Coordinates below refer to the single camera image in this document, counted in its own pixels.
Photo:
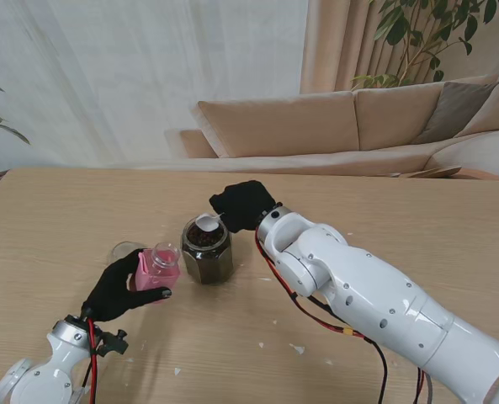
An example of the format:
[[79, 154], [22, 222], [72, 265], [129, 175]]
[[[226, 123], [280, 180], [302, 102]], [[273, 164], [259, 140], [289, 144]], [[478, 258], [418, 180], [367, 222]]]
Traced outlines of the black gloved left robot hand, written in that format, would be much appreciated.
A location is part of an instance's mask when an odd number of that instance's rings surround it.
[[160, 300], [169, 299], [172, 291], [168, 287], [132, 291], [128, 279], [134, 275], [143, 249], [136, 249], [126, 257], [111, 263], [82, 303], [81, 314], [93, 322], [109, 322], [127, 311]]

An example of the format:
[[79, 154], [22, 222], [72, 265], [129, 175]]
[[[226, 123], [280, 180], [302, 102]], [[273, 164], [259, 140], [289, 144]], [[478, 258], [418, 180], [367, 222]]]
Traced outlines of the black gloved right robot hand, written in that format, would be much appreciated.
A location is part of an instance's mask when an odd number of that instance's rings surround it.
[[214, 212], [231, 233], [255, 231], [263, 217], [278, 203], [256, 180], [232, 184], [209, 199]]

